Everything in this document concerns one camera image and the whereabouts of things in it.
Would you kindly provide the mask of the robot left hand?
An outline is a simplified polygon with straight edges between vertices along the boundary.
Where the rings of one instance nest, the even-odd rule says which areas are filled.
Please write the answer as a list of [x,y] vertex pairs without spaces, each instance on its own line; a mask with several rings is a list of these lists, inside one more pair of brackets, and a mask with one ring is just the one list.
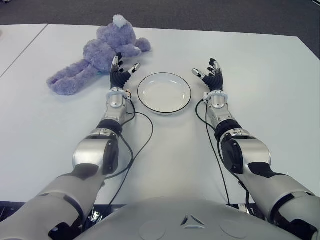
[[132,75],[139,70],[141,67],[140,63],[134,64],[129,70],[124,71],[120,66],[123,64],[121,61],[122,54],[118,52],[112,60],[110,69],[110,88],[120,88],[123,89],[125,84],[129,81]]

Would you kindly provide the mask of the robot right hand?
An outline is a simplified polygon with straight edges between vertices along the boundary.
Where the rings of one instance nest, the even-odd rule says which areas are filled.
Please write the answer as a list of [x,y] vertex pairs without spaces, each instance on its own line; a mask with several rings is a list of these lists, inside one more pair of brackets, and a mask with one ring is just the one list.
[[222,91],[224,81],[220,64],[214,58],[210,58],[207,70],[209,71],[208,74],[205,74],[196,68],[193,68],[191,72],[196,77],[200,78],[211,92],[215,90]]

